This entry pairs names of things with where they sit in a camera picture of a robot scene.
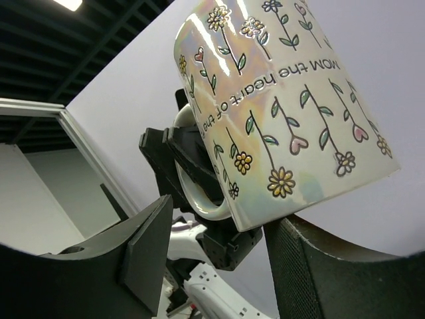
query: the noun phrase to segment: ceiling light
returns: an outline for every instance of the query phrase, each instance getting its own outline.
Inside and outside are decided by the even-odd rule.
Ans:
[[[63,5],[67,9],[70,9],[71,11],[77,10],[82,3],[82,0],[53,0],[53,1],[59,3],[60,5]]]

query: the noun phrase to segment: black ceiling grid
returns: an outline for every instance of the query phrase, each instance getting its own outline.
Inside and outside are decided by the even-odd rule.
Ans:
[[[0,0],[0,98],[68,103],[172,0]],[[55,119],[0,116],[0,143],[24,153],[74,144]]]

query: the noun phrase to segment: green leaf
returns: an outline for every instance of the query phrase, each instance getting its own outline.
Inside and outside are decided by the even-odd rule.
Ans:
[[[332,83],[332,87],[334,88],[334,90],[340,92],[341,94],[344,94],[344,92],[342,91],[342,89],[339,87],[338,84],[335,84],[333,82],[331,82],[331,83]]]
[[[246,55],[245,53],[242,53],[242,56],[239,59],[238,62],[238,70],[242,70],[245,67],[246,64]]]
[[[272,117],[275,118],[279,112],[279,101],[276,99],[272,106]]]
[[[265,135],[263,136],[263,139],[265,142],[269,143],[270,145],[279,145],[279,142],[277,141],[277,139],[275,139],[273,136],[271,135]]]
[[[329,43],[329,41],[327,39],[323,39],[323,41],[325,41],[326,45],[332,49],[331,44]]]
[[[350,112],[348,110],[344,111],[344,122],[348,121],[350,118]]]
[[[369,121],[369,124],[371,125],[372,129],[373,129],[374,131],[376,131],[376,132],[379,132],[379,130],[378,130],[378,128],[377,128],[377,126],[376,126],[376,125],[374,125],[372,121],[370,121],[370,120],[368,120],[368,121]]]
[[[223,150],[223,148],[222,148],[220,145],[216,144],[216,145],[214,146],[214,155],[215,155],[215,159],[217,159],[217,158],[218,158],[218,154],[219,154],[219,153],[224,153],[224,150]]]
[[[319,108],[319,110],[320,110],[320,112],[322,112],[323,114],[326,114],[326,115],[328,115],[328,116],[333,116],[333,112],[332,112],[329,108],[327,108],[326,106],[321,106],[321,107]]]
[[[230,157],[231,158],[234,158],[237,150],[238,150],[238,148],[236,147],[236,144],[232,144],[232,147],[230,148]]]
[[[267,43],[268,37],[269,37],[268,32],[267,31],[264,32],[263,35],[260,38],[260,44],[265,45]]]
[[[218,48],[221,54],[227,55],[230,53],[230,50],[228,48]]]
[[[351,82],[347,81],[349,87],[351,88],[351,90],[353,90],[354,92],[357,92],[357,90],[355,89],[354,85],[351,84]]]
[[[246,120],[245,130],[248,135],[254,130],[254,118],[252,116]]]
[[[299,127],[299,123],[295,118],[287,118],[286,121],[288,122],[289,125],[292,125],[296,128]]]
[[[319,138],[319,145],[322,151],[325,149],[325,146],[328,140],[329,140],[329,130],[326,128],[320,134],[320,138]]]
[[[356,94],[354,94],[354,92],[352,92],[352,93],[350,94],[350,97],[351,97],[351,101],[352,101],[352,103],[354,103],[354,102],[356,102],[356,101],[357,101],[357,97],[356,97]]]
[[[282,15],[282,17],[280,18],[280,22],[281,22],[281,24],[285,24],[285,23],[287,23],[288,21],[290,20],[290,18],[289,18],[289,16],[288,15]]]
[[[215,90],[215,86],[217,84],[217,77],[215,76],[215,74],[212,76],[212,80],[211,80],[211,87],[213,90]]]
[[[193,80],[193,74],[191,75],[191,91],[195,91],[195,81]]]
[[[296,47],[297,45],[299,45],[299,37],[298,37],[298,35],[295,35],[295,36],[292,38],[292,45],[293,45],[294,47]]]
[[[282,42],[284,45],[288,45],[289,47],[292,47],[292,42],[291,40],[288,39],[284,39],[284,38],[279,38],[280,42]]]
[[[305,29],[305,30],[311,30],[313,28],[313,25],[309,27],[309,25],[311,24],[311,22],[309,22],[308,24],[305,23],[304,21],[298,20],[298,22],[300,23],[300,25]]]
[[[299,103],[301,104],[301,108],[304,108],[305,103],[307,103],[309,98],[310,98],[310,91],[309,90],[304,90],[303,92],[301,92],[301,94],[299,96]]]

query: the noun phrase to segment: white door frame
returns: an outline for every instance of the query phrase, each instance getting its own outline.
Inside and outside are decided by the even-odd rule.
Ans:
[[[138,214],[135,203],[123,191],[102,160],[90,146],[78,124],[62,104],[0,98],[0,115],[56,118],[89,165],[98,174],[129,217]]]

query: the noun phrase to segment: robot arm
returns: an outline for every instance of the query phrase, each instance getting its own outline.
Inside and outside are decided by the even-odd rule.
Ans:
[[[218,275],[198,240],[206,231],[204,225],[192,221],[178,221],[171,228],[167,258],[197,261],[183,280],[188,299],[208,319],[269,319]]]

